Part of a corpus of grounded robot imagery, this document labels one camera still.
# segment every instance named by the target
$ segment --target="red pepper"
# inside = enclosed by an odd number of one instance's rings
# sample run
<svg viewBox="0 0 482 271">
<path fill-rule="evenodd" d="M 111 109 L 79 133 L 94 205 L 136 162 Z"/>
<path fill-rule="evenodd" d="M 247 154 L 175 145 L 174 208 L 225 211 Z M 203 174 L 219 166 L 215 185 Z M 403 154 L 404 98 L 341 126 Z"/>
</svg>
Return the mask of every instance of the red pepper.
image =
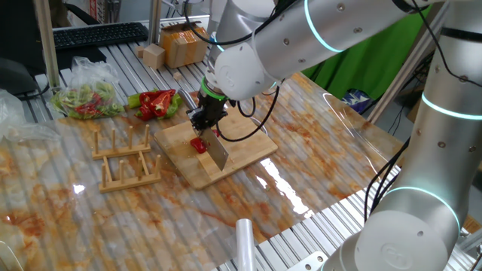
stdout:
<svg viewBox="0 0 482 271">
<path fill-rule="evenodd" d="M 150 102 L 154 101 L 157 97 L 162 92 L 156 91 L 156 92 L 147 92 L 147 93 L 141 93 L 139 96 L 139 101 L 141 102 L 141 105 L 148 105 Z"/>
<path fill-rule="evenodd" d="M 198 154 L 204 154 L 206 150 L 206 146 L 203 144 L 200 138 L 195 138 L 191 140 L 191 146 L 193 146 Z"/>
<path fill-rule="evenodd" d="M 137 111 L 136 117 L 143 121 L 148 121 L 151 118 L 154 118 L 155 115 L 147 105 L 142 105 Z"/>
<path fill-rule="evenodd" d="M 165 90 L 163 92 L 168 93 L 169 95 L 171 95 L 171 97 L 173 97 L 175 95 L 175 90 Z"/>
<path fill-rule="evenodd" d="M 95 106 L 102 104 L 102 97 L 101 97 L 99 94 L 97 94 L 97 93 L 94 93 L 94 94 L 92 95 L 92 100 L 93 100 L 92 103 L 93 103 Z"/>
<path fill-rule="evenodd" d="M 149 108 L 158 117 L 163 117 L 167 113 L 167 109 L 171 104 L 170 92 L 161 93 L 154 101 L 149 104 Z"/>
<path fill-rule="evenodd" d="M 94 115 L 95 116 L 95 115 L 101 115 L 102 114 L 101 111 L 96 110 L 96 106 L 92 103 L 78 106 L 77 108 L 75 108 L 75 111 L 79 114 L 82 114 L 82 115 Z"/>
<path fill-rule="evenodd" d="M 139 96 L 139 101 L 141 102 L 141 105 L 149 105 L 150 102 L 154 101 L 162 93 L 169 93 L 172 97 L 175 94 L 175 90 L 158 90 L 154 92 L 149 91 L 146 93 L 141 93 Z"/>
</svg>

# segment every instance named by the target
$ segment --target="robotic arm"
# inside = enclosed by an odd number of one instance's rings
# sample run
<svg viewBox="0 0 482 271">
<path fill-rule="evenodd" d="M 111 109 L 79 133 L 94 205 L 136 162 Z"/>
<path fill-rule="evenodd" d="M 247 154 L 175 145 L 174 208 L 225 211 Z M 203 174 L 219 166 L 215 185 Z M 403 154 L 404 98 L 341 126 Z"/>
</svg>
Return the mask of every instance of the robotic arm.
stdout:
<svg viewBox="0 0 482 271">
<path fill-rule="evenodd" d="M 436 2 L 415 1 L 420 7 Z M 217 41 L 263 29 L 240 44 L 212 48 L 200 103 L 190 114 L 195 129 L 208 129 L 226 115 L 227 97 L 258 95 L 413 12 L 411 0 L 292 2 L 263 25 L 274 8 L 270 0 L 228 0 Z M 451 3 L 439 40 L 444 58 L 437 50 L 403 171 L 364 229 L 345 241 L 323 271 L 444 269 L 482 160 L 481 11 L 482 1 Z"/>
</svg>

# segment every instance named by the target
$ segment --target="cable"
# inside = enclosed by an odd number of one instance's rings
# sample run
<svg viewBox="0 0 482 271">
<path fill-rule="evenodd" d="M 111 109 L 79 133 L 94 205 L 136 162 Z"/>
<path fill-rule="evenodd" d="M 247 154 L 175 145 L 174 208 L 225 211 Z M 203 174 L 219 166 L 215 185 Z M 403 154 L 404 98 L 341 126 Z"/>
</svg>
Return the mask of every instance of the cable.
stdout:
<svg viewBox="0 0 482 271">
<path fill-rule="evenodd" d="M 243 117 L 252 117 L 255 115 L 255 112 L 256 112 L 256 98 L 253 97 L 253 111 L 251 112 L 251 114 L 246 114 L 243 109 L 241 108 L 241 103 L 238 101 L 237 102 L 238 104 L 238 109 L 239 109 L 239 112 L 241 113 L 241 115 Z"/>
<path fill-rule="evenodd" d="M 364 207 L 364 220 L 365 222 L 368 219 L 368 195 L 370 194 L 370 189 L 374 185 L 375 181 L 382 175 L 382 173 L 390 167 L 391 165 L 395 165 L 397 162 L 398 158 L 401 156 L 401 154 L 405 151 L 405 149 L 408 147 L 408 143 L 410 142 L 410 138 L 405 142 L 405 144 L 400 148 L 400 150 L 390 159 L 385 166 L 382 167 L 382 169 L 375 175 L 374 178 L 371 179 L 370 183 L 368 184 L 367 187 L 367 193 L 365 194 L 365 207 Z"/>
<path fill-rule="evenodd" d="M 416 4 L 415 0 L 412 0 L 412 3 L 413 5 L 415 6 L 416 8 L 416 11 L 418 12 L 418 14 L 420 15 L 420 17 L 422 18 L 422 21 L 423 21 L 423 24 L 425 25 L 425 27 L 427 28 L 427 30 L 429 31 L 433 41 L 435 42 L 435 46 L 437 47 L 438 49 L 438 52 L 440 53 L 440 56 L 442 58 L 442 62 L 444 63 L 444 66 L 445 66 L 445 69 L 449 72 L 450 75 L 454 76 L 455 78 L 461 80 L 461 81 L 464 81 L 464 82 L 469 82 L 471 84 L 474 84 L 478 87 L 482 87 L 482 85 L 472 81 L 472 80 L 469 80 L 469 79 L 466 79 L 466 78 L 462 78 L 456 74 L 454 74 L 450 69 L 449 69 L 449 66 L 447 64 L 447 61 L 445 60 L 445 56 L 444 56 L 444 52 L 442 52 L 442 48 L 440 46 L 440 44 L 438 43 L 438 40 L 437 40 L 437 37 L 435 36 L 434 32 L 432 31 L 432 29 L 430 28 L 430 25 L 429 23 L 427 22 L 427 20 L 425 19 L 425 17 L 423 16 L 422 14 L 422 11 L 420 10 L 419 8 L 419 5 Z"/>
<path fill-rule="evenodd" d="M 385 184 L 386 179 L 389 177 L 389 173 L 392 171 L 393 166 L 395 166 L 395 163 L 397 162 L 398 158 L 400 158 L 401 154 L 408 148 L 408 145 L 410 143 L 410 138 L 407 139 L 405 144 L 401 147 L 400 151 L 393 157 L 393 163 L 389 166 L 389 168 L 386 170 L 385 175 L 382 178 L 382 181 L 380 181 L 380 185 L 378 186 L 377 192 L 375 193 L 374 201 L 372 202 L 371 205 L 371 210 L 370 213 L 372 213 L 375 208 L 378 206 L 378 203 L 380 203 L 380 200 L 382 199 L 383 195 L 385 195 L 386 190 L 384 189 L 382 192 L 382 187 L 383 184 Z M 392 179 L 385 188 L 392 186 L 392 184 L 395 181 Z"/>
<path fill-rule="evenodd" d="M 417 82 L 415 83 L 415 85 L 413 86 L 412 91 L 410 92 L 410 96 L 409 96 L 408 98 L 406 98 L 406 99 L 404 100 L 404 103 L 401 105 L 400 111 L 398 112 L 397 116 L 395 117 L 395 120 L 393 121 L 392 125 L 390 126 L 389 131 L 387 132 L 387 133 L 390 133 L 390 131 L 392 130 L 393 126 L 395 125 L 395 123 L 396 123 L 397 120 L 398 120 L 397 126 L 396 126 L 395 130 L 393 131 L 392 136 L 395 136 L 395 133 L 397 132 L 398 127 L 400 126 L 401 113 L 404 111 L 405 105 L 407 105 L 407 100 L 409 100 L 409 99 L 412 97 L 412 95 L 415 93 L 415 90 L 417 89 L 417 87 L 418 87 L 419 85 L 420 85 L 420 81 L 417 81 Z"/>
<path fill-rule="evenodd" d="M 261 30 L 263 30 L 267 25 L 269 25 L 272 21 L 274 21 L 283 11 L 285 11 L 287 8 L 289 8 L 292 4 L 294 4 L 296 1 L 298 0 L 289 0 L 287 1 L 286 3 L 283 2 L 283 5 L 280 9 L 278 9 L 278 5 L 275 7 L 275 12 L 271 13 L 272 16 L 270 16 L 264 23 L 262 23 L 256 30 L 255 30 L 255 35 L 258 34 Z M 247 34 L 246 36 L 242 37 L 242 38 L 238 38 L 238 39 L 235 39 L 235 40 L 232 40 L 232 41 L 223 41 L 223 42 L 215 42 L 215 41 L 210 41 L 208 38 L 204 38 L 200 33 L 198 33 L 194 27 L 192 26 L 190 20 L 189 20 L 189 16 L 188 16 L 188 4 L 189 4 L 189 0 L 185 0 L 185 6 L 184 6 L 184 16 L 185 16 L 185 19 L 186 19 L 186 23 L 187 25 L 189 26 L 189 29 L 201 40 L 201 41 L 205 41 L 206 43 L 208 44 L 212 44 L 212 45 L 232 45 L 232 44 L 237 44 L 237 43 L 240 43 L 240 42 L 243 42 L 243 41 L 246 41 L 248 40 L 249 38 L 252 37 L 252 33 L 250 34 Z"/>
<path fill-rule="evenodd" d="M 273 98 L 273 102 L 271 103 L 271 106 L 270 106 L 270 109 L 268 110 L 267 114 L 266 114 L 266 117 L 264 117 L 263 121 L 261 121 L 260 125 L 254 130 L 252 131 L 251 133 L 249 133 L 248 135 L 242 137 L 242 138 L 239 138 L 239 139 L 228 139 L 226 138 L 226 136 L 223 135 L 223 133 L 221 132 L 221 129 L 219 129 L 219 122 L 216 123 L 216 129 L 218 130 L 219 132 L 219 136 L 226 140 L 227 142 L 240 142 L 242 140 L 245 140 L 245 139 L 248 139 L 250 138 L 251 136 L 253 136 L 257 131 L 259 131 L 261 129 L 261 127 L 264 126 L 264 124 L 266 123 L 266 121 L 268 120 L 268 118 L 270 117 L 271 115 L 271 112 L 273 111 L 274 109 L 274 105 L 276 104 L 276 100 L 278 99 L 278 95 L 279 95 L 279 86 L 276 87 L 276 94 Z"/>
<path fill-rule="evenodd" d="M 270 94 L 265 94 L 265 93 L 261 93 L 261 94 L 263 94 L 263 95 L 265 95 L 265 96 L 271 96 L 271 95 L 273 95 L 274 93 L 276 93 L 276 90 L 275 90 L 275 91 L 273 91 L 273 92 L 272 92 L 272 93 L 270 93 Z"/>
<path fill-rule="evenodd" d="M 19 97 L 19 96 L 16 96 L 20 101 L 29 101 L 31 99 L 34 99 L 34 98 L 37 98 L 39 97 L 40 95 L 44 94 L 47 92 L 47 90 L 49 90 L 50 88 L 50 85 L 47 83 L 47 86 L 45 86 L 45 88 L 40 92 L 40 93 L 37 93 L 37 94 L 34 94 L 34 95 L 31 95 L 31 96 L 24 96 L 24 97 Z"/>
<path fill-rule="evenodd" d="M 413 74 L 412 74 L 412 77 L 407 81 L 407 83 L 404 84 L 404 86 L 401 88 L 402 90 L 405 89 L 414 79 L 417 79 L 417 82 L 415 83 L 415 85 L 413 86 L 413 89 L 412 91 L 410 92 L 410 95 L 404 100 L 401 108 L 400 108 L 400 111 L 398 112 L 397 116 L 395 117 L 395 120 L 393 121 L 392 125 L 390 126 L 390 129 L 388 130 L 387 133 L 390 133 L 390 131 L 392 130 L 393 126 L 395 125 L 395 123 L 397 122 L 398 120 L 398 123 L 397 123 L 397 126 L 395 127 L 395 130 L 393 131 L 393 134 L 392 136 L 395 136 L 395 134 L 397 133 L 397 130 L 398 130 L 398 127 L 400 126 L 400 122 L 401 122 L 401 114 L 403 112 L 403 110 L 405 109 L 405 106 L 407 105 L 407 101 L 409 101 L 414 93 L 415 93 L 415 90 L 417 89 L 417 87 L 420 85 L 420 84 L 424 84 L 424 82 L 422 82 L 419 78 L 418 78 L 418 75 L 426 75 L 425 74 L 425 70 L 426 69 L 429 69 L 430 67 L 430 63 L 432 62 L 432 59 L 433 59 L 433 56 L 434 56 L 434 53 L 435 52 L 432 52 L 432 53 L 429 53 L 427 56 L 425 56 L 422 61 L 420 61 L 419 65 L 415 68 L 415 71 L 413 71 Z"/>
</svg>

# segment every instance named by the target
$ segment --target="metal rail table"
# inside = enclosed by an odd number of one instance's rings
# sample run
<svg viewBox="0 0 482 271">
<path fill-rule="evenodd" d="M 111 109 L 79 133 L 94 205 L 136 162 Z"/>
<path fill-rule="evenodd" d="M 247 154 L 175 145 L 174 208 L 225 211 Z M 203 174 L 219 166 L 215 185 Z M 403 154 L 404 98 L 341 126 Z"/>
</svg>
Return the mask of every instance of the metal rail table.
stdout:
<svg viewBox="0 0 482 271">
<path fill-rule="evenodd" d="M 207 26 L 207 17 L 194 17 L 194 20 L 202 21 Z M 161 20 L 161 27 L 183 23 L 183 19 Z M 197 91 L 206 70 L 206 62 L 199 62 L 187 65 L 178 69 L 166 67 L 161 70 L 147 68 L 139 60 L 135 52 L 137 43 L 118 44 L 99 49 L 107 57 L 107 62 L 117 69 L 119 83 L 114 84 L 120 102 L 127 104 L 127 97 L 135 93 L 141 93 L 154 88 L 158 89 L 179 89 L 188 92 Z M 183 78 L 176 81 L 173 78 L 175 72 L 180 72 Z M 72 79 L 72 71 L 65 69 L 60 71 L 61 85 L 66 87 Z M 36 78 L 40 88 L 47 83 L 46 75 L 39 75 Z M 29 122 L 44 122 L 64 118 L 62 114 L 50 109 L 47 105 L 52 93 L 45 93 L 42 97 L 23 102 L 26 119 Z M 370 201 L 373 199 L 374 191 L 371 191 Z M 256 267 L 258 270 L 287 270 L 298 262 L 315 256 L 318 265 L 328 258 L 343 241 L 360 231 L 363 225 L 362 199 L 365 198 L 365 190 L 360 190 L 346 199 L 316 213 L 298 224 L 275 235 L 261 244 L 256 245 Z M 459 271 L 468 270 L 474 259 L 456 248 L 445 270 Z M 307 269 L 303 263 L 299 270 Z M 215 270 L 237 270 L 236 259 L 220 265 Z"/>
</svg>

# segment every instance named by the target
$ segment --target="knife blade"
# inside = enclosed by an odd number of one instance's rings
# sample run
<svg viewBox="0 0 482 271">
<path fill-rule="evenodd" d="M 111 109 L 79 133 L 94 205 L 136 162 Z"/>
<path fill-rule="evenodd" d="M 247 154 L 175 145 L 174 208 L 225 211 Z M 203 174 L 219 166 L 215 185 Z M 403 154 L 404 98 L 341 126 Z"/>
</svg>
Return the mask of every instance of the knife blade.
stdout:
<svg viewBox="0 0 482 271">
<path fill-rule="evenodd" d="M 209 156 L 211 156 L 211 158 L 214 160 L 219 170 L 222 171 L 224 166 L 226 166 L 227 158 L 229 157 L 229 153 L 226 151 L 226 148 L 211 129 L 200 131 L 198 136 L 206 146 Z"/>
</svg>

